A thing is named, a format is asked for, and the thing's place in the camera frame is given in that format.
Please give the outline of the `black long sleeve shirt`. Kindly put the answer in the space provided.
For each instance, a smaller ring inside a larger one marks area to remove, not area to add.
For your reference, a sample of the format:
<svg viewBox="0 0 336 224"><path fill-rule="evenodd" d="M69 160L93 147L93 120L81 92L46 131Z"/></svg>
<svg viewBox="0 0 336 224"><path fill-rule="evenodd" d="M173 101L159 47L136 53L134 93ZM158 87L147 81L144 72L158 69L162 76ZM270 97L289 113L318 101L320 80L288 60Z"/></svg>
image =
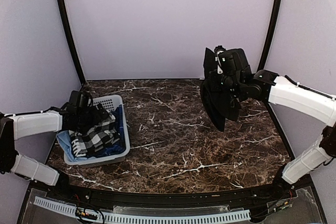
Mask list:
<svg viewBox="0 0 336 224"><path fill-rule="evenodd" d="M215 53L209 48L205 49L203 68L204 80L200 87L201 101L211 122L219 131L223 132L226 120L237 121L241 106L229 90L210 92L208 74L212 70L217 71L217 63Z"/></svg>

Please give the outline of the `grey plastic laundry basket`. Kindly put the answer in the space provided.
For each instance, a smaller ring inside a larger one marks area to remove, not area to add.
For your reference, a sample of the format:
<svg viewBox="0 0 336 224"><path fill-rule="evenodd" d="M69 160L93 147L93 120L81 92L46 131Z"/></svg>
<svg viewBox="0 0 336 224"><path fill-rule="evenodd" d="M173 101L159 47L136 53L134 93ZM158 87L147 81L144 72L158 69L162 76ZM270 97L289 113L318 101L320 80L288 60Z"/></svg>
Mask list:
<svg viewBox="0 0 336 224"><path fill-rule="evenodd" d="M79 162L70 162L64 154L64 161L69 166L78 165L78 166L94 167L94 166L99 166L99 165L104 165L104 164L119 163L125 160L125 157L128 155L130 151L130 141L129 141L128 128L127 128L127 122L125 119L122 98L119 95L110 95L110 96L95 98L93 100L93 105L97 105L97 104L102 104L102 106L108 112L114 111L119 105L122 105L125 150L120 154L99 157L99 158L93 157L93 158L88 158L85 161L79 161Z"/></svg>

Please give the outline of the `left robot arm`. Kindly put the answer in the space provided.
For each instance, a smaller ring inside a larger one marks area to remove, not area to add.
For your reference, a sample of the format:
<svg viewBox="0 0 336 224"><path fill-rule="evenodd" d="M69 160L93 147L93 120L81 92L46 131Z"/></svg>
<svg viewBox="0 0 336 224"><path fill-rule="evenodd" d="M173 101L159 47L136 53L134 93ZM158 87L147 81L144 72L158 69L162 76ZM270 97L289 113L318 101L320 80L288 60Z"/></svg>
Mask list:
<svg viewBox="0 0 336 224"><path fill-rule="evenodd" d="M87 92L72 91L62 107L50 107L39 112L1 114L1 174L14 173L53 186L63 201L74 197L74 189L63 179L66 175L56 169L20 154L15 141L32 135L61 130L87 133L89 129L108 119L110 113L101 104L94 105Z"/></svg>

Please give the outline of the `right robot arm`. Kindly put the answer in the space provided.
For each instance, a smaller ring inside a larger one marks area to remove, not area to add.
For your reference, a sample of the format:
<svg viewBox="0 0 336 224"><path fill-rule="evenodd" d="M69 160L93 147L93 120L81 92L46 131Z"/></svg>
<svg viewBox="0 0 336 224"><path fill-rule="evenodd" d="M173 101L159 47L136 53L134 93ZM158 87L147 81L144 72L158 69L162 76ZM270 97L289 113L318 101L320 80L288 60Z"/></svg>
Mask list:
<svg viewBox="0 0 336 224"><path fill-rule="evenodd" d="M221 132L227 120L237 121L240 104L247 99L282 105L325 124L320 137L279 170L274 184L268 187L271 199L280 199L290 185L320 165L328 165L335 159L335 96L268 70L252 73L241 48L206 48L203 68L202 104L214 126Z"/></svg>

